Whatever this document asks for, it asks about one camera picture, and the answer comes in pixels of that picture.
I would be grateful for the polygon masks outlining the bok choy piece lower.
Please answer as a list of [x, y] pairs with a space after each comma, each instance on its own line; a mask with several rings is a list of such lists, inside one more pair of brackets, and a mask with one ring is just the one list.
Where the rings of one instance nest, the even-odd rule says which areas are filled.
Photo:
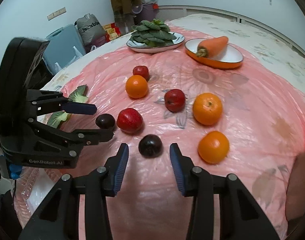
[[70, 116], [71, 114], [68, 114], [65, 111], [52, 113], [47, 121], [47, 125], [53, 128], [58, 128], [63, 122], [66, 122]]

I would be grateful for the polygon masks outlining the wall switch panel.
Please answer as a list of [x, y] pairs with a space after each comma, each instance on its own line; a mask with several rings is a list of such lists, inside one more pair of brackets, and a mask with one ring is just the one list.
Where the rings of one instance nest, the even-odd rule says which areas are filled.
[[56, 18], [57, 16], [60, 16], [60, 15], [62, 15], [62, 14], [64, 14], [64, 13], [66, 13], [66, 8], [65, 8], [65, 7], [63, 7], [63, 8], [61, 8], [61, 9], [59, 9], [59, 10], [57, 10], [57, 11], [52, 12], [51, 14], [49, 14], [49, 15], [47, 16], [47, 19], [50, 21], [50, 20], [52, 20], [52, 19]]

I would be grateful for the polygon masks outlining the light blue plastic bin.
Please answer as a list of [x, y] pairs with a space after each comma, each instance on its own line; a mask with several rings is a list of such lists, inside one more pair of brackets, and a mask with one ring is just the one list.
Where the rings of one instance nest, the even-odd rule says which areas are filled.
[[83, 54], [86, 54], [81, 36], [73, 24], [59, 28], [46, 37], [49, 41], [46, 50], [43, 53], [43, 60], [47, 69], [52, 75], [54, 72], [54, 62], [57, 56], [65, 49], [76, 46]]

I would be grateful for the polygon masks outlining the grey shopping bag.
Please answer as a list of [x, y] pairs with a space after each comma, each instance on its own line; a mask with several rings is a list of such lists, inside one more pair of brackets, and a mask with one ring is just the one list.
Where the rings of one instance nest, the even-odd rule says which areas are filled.
[[84, 45], [92, 43], [97, 38], [105, 36], [105, 30], [93, 14], [85, 14], [75, 22]]

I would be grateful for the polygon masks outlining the clear plastic container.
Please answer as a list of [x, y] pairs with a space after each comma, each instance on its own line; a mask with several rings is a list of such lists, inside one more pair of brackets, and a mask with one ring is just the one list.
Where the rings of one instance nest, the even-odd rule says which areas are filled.
[[14, 209], [22, 227], [56, 184], [62, 174], [59, 170], [25, 167], [16, 180]]

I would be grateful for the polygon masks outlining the small orange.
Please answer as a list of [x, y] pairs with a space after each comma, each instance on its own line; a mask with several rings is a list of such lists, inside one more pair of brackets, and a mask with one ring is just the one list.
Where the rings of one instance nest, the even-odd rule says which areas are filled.
[[143, 98], [148, 92], [148, 82], [140, 75], [133, 75], [128, 78], [125, 91], [133, 99]]

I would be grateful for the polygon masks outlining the red yellow snack boxes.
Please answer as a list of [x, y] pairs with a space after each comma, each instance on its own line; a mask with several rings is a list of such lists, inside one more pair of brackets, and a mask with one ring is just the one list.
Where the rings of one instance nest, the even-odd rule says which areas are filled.
[[106, 32], [105, 34], [106, 42], [110, 42], [112, 40], [115, 40], [116, 38], [121, 37], [120, 29], [117, 27], [115, 23], [104, 25], [103, 29]]

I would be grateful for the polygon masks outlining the red apple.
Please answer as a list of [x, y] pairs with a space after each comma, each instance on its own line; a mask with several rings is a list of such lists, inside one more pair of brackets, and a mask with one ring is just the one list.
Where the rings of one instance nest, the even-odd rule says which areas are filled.
[[117, 126], [125, 133], [137, 133], [143, 126], [143, 118], [137, 110], [126, 108], [120, 111]]
[[145, 78], [146, 81], [149, 81], [150, 79], [150, 74], [147, 66], [136, 66], [133, 68], [132, 73], [133, 75], [140, 75], [141, 77]]
[[186, 97], [182, 90], [171, 89], [165, 94], [164, 100], [167, 110], [176, 113], [184, 109]]

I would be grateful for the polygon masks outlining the bok choy piece upper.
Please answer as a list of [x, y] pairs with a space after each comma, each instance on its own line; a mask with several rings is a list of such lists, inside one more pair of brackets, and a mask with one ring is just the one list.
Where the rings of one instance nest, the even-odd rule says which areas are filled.
[[88, 97], [86, 96], [87, 85], [78, 86], [70, 95], [69, 99], [77, 103], [88, 102]]

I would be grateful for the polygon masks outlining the floral bed quilt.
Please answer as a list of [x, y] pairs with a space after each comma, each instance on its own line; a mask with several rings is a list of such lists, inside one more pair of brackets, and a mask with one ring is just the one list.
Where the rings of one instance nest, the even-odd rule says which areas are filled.
[[[261, 64], [291, 83], [305, 94], [305, 59], [267, 30], [246, 23], [208, 14], [192, 14], [170, 21], [187, 30], [197, 30], [211, 36], [227, 36], [235, 44], [259, 59]], [[119, 37], [78, 59], [59, 71], [42, 89], [58, 91], [69, 80], [79, 75], [91, 61], [124, 46], [130, 35]]]

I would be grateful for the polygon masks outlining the dark plum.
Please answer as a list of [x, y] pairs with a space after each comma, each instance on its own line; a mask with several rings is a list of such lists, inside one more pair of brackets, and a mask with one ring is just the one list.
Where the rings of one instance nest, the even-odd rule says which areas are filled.
[[97, 118], [95, 120], [95, 124], [100, 129], [114, 130], [116, 121], [112, 115], [105, 113], [105, 114], [101, 114], [101, 115], [97, 116]]
[[155, 158], [161, 155], [163, 143], [157, 135], [148, 134], [140, 140], [138, 150], [145, 158]]

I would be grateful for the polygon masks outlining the pile of green leaves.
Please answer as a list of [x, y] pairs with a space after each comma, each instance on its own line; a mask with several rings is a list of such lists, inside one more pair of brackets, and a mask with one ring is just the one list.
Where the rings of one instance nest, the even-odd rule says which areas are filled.
[[152, 21], [142, 20], [139, 25], [136, 25], [130, 39], [148, 44], [149, 41], [165, 43], [176, 37], [162, 20], [153, 19]]

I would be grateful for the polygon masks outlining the black copper electric kettle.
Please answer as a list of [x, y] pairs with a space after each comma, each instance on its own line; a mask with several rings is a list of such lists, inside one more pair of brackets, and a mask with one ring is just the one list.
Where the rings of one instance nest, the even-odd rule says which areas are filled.
[[289, 234], [305, 214], [305, 152], [294, 161], [290, 173], [285, 204], [285, 215]]

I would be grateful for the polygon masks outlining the bok choy piece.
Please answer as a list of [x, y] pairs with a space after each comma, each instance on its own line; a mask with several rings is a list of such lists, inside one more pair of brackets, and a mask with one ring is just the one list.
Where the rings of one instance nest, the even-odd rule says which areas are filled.
[[86, 96], [87, 85], [78, 86], [70, 95], [69, 99], [77, 103], [88, 102], [88, 97]]
[[63, 122], [66, 122], [70, 116], [71, 114], [68, 114], [65, 111], [52, 113], [47, 121], [47, 125], [53, 128], [58, 128]]

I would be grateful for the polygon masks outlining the pink plastic sheet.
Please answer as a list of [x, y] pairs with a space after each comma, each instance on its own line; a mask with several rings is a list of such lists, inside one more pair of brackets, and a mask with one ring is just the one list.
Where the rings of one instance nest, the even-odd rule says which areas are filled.
[[[192, 201], [176, 185], [169, 159], [172, 143], [212, 174], [236, 174], [279, 237], [286, 238], [286, 189], [295, 157], [305, 150], [305, 95], [248, 51], [243, 56], [240, 68], [219, 70], [197, 63], [183, 47], [148, 55], [124, 46], [96, 58], [64, 85], [64, 95], [87, 85], [88, 101], [99, 114], [117, 116], [123, 109], [134, 108], [143, 117], [138, 134], [117, 129], [111, 141], [85, 147], [76, 168], [70, 170], [75, 177], [88, 174], [116, 154], [121, 143], [129, 145], [121, 190], [107, 200], [114, 239], [185, 239]], [[139, 65], [148, 67], [148, 92], [133, 99], [125, 84]], [[182, 90], [186, 97], [184, 109], [176, 113], [165, 106], [164, 96], [171, 89]], [[193, 103], [203, 93], [215, 94], [223, 104], [222, 115], [212, 126], [193, 117]], [[223, 133], [230, 143], [226, 158], [214, 165], [198, 154], [200, 140], [212, 131]], [[157, 135], [163, 143], [158, 157], [139, 153], [139, 142], [148, 134]]]

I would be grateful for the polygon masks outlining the orange oval dish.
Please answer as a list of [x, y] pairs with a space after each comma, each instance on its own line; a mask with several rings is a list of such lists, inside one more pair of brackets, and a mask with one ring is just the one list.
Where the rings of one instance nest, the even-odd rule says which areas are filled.
[[198, 63], [223, 70], [238, 68], [244, 60], [242, 53], [229, 44], [227, 36], [188, 40], [185, 52]]

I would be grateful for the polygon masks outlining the orange carrot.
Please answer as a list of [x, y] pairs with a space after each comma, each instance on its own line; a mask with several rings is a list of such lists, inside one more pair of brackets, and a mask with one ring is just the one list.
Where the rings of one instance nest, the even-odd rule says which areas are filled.
[[202, 40], [197, 46], [196, 55], [207, 58], [215, 57], [225, 49], [228, 42], [229, 38], [227, 36]]

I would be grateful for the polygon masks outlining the white plate with greens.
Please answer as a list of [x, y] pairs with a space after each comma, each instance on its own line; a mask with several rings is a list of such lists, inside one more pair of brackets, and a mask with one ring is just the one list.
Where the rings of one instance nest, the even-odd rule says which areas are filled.
[[176, 39], [172, 41], [166, 41], [165, 43], [157, 43], [157, 42], [148, 42], [139, 43], [135, 40], [129, 39], [126, 43], [127, 47], [137, 53], [146, 53], [146, 54], [155, 54], [161, 53], [167, 50], [172, 50], [179, 48], [179, 46], [183, 45], [185, 42], [185, 37], [179, 33], [173, 33]]

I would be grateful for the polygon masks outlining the white plastic bag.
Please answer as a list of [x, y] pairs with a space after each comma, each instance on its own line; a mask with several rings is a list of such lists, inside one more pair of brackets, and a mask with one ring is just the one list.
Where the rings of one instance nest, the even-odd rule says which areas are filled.
[[54, 72], [58, 73], [60, 70], [70, 66], [72, 63], [81, 59], [83, 54], [76, 46], [65, 49], [59, 56], [56, 57], [54, 62]]

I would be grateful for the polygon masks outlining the purple storage bin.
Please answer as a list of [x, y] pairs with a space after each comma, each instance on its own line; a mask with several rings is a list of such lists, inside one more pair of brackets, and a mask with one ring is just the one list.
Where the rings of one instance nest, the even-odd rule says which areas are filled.
[[156, 18], [158, 9], [159, 6], [156, 3], [146, 3], [132, 7], [135, 25], [138, 25], [142, 20], [152, 21]]

